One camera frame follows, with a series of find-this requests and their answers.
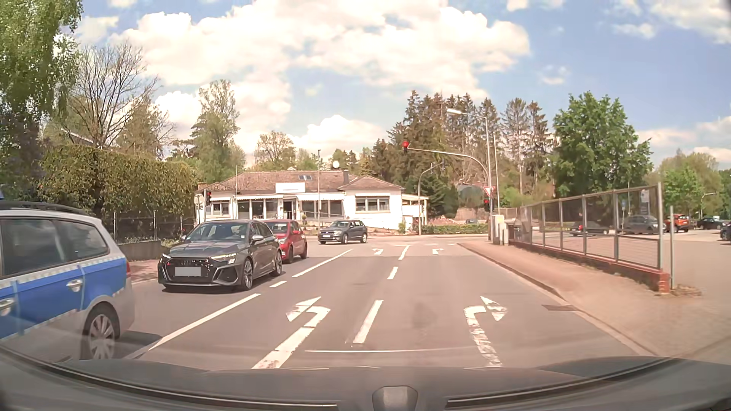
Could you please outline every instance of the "gray car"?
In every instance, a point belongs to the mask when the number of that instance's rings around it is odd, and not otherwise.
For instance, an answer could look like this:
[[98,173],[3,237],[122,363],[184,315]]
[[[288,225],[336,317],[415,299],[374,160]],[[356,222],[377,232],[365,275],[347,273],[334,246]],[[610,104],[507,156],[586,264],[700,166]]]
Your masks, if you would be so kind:
[[195,228],[160,257],[157,279],[165,288],[230,287],[250,290],[254,280],[281,275],[279,242],[256,220],[218,220]]

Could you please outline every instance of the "metal fence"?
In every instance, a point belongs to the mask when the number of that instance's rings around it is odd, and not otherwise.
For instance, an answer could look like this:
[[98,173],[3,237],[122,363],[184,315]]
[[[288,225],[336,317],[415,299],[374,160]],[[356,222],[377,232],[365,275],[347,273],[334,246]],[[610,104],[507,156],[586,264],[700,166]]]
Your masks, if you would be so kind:
[[523,206],[513,241],[662,268],[660,193],[642,186]]
[[114,241],[119,244],[144,240],[176,240],[195,227],[195,218],[179,214],[143,214],[114,211],[102,220]]

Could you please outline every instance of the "car door handle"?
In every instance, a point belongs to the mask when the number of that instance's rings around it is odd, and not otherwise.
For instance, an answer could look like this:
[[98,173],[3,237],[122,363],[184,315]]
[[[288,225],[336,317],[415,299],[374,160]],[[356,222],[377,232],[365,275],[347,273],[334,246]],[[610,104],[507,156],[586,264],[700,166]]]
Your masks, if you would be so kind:
[[14,298],[5,298],[0,300],[0,317],[5,317],[10,314],[10,309],[15,305]]
[[84,283],[82,279],[73,279],[66,283],[66,286],[71,289],[74,293],[78,293],[81,290],[81,285]]

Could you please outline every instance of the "parked car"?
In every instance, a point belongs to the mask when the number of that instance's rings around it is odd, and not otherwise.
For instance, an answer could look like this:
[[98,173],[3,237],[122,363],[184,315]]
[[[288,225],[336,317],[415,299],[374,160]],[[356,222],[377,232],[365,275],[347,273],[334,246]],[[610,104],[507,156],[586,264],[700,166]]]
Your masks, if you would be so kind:
[[0,200],[0,345],[42,361],[108,359],[135,321],[130,267],[102,221]]
[[[681,231],[688,232],[690,230],[690,218],[685,214],[674,214],[673,220],[675,224],[675,232],[679,233]],[[670,219],[665,220],[665,232],[670,232]]]
[[360,220],[336,220],[329,227],[320,230],[317,240],[321,244],[329,241],[347,244],[351,240],[360,240],[361,243],[365,243],[368,242],[368,228]]
[[571,228],[569,229],[569,232],[574,237],[576,237],[577,235],[582,235],[583,233],[609,234],[609,227],[605,227],[594,221],[586,222],[586,227],[584,227],[580,222],[575,222],[573,226],[571,226]]
[[267,220],[266,223],[279,240],[279,251],[284,262],[291,264],[295,255],[299,255],[302,260],[307,258],[307,239],[298,222],[278,219]]
[[245,219],[202,223],[157,265],[158,282],[168,289],[250,290],[266,274],[281,275],[279,241],[265,223]]
[[628,216],[622,224],[625,234],[657,234],[659,222],[657,217],[649,215]]
[[724,222],[715,216],[703,217],[696,223],[696,227],[702,230],[720,230],[723,225]]

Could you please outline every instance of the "green hedge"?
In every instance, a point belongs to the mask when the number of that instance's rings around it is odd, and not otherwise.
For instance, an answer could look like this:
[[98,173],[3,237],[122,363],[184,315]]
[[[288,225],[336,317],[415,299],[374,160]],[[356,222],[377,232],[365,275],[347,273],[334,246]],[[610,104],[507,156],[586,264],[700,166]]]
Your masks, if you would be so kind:
[[426,225],[422,234],[483,234],[490,232],[489,224]]
[[195,173],[161,162],[78,144],[50,147],[42,160],[39,196],[108,218],[114,211],[192,215]]

